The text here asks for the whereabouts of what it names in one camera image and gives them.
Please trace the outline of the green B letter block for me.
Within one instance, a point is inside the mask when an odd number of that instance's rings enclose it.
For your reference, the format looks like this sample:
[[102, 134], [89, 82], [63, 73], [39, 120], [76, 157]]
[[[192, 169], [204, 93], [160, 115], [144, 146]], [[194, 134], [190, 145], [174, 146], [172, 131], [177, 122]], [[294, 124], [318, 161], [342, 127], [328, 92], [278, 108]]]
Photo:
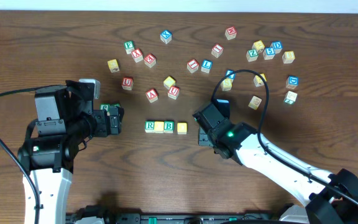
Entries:
[[163, 131], [164, 133], [173, 133], [174, 127], [175, 127], [175, 123], [173, 121], [165, 121]]

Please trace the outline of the green R letter block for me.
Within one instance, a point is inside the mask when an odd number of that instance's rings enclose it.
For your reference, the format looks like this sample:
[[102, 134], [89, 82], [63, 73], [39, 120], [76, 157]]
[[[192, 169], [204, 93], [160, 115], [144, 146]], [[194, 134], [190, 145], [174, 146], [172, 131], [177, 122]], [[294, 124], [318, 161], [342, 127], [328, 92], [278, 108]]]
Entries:
[[145, 126], [144, 126], [144, 130], [146, 133], [154, 133], [154, 126], [155, 126], [155, 121], [146, 121], [145, 122]]

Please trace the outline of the yellow O letter block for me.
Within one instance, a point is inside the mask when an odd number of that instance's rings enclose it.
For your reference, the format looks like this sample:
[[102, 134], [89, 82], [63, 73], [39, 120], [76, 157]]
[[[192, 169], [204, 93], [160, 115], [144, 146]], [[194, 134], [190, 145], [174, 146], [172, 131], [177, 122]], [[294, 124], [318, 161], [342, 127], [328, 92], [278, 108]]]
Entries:
[[155, 133], [164, 133], [164, 121], [155, 121], [154, 122], [154, 132]]

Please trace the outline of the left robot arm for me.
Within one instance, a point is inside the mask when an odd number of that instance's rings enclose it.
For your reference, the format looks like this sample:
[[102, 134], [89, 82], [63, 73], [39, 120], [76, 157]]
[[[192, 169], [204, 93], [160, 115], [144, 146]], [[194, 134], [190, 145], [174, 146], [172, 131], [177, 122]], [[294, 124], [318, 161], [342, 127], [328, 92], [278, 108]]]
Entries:
[[32, 181], [23, 181], [26, 223], [65, 223], [80, 145], [121, 132], [123, 108], [93, 108], [100, 86], [95, 79], [83, 78], [36, 90], [37, 119], [28, 125], [18, 150], [18, 160]]

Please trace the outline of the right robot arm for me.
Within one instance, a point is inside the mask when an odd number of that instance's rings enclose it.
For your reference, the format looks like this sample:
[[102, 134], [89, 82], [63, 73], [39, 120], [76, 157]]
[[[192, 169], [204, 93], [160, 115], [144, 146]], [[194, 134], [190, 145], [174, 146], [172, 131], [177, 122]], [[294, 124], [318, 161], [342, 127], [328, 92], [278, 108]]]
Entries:
[[256, 170], [299, 202], [279, 223], [358, 223], [358, 178], [341, 169], [337, 174], [309, 165], [272, 144], [259, 130], [233, 124], [225, 103], [208, 103], [193, 117], [216, 154]]

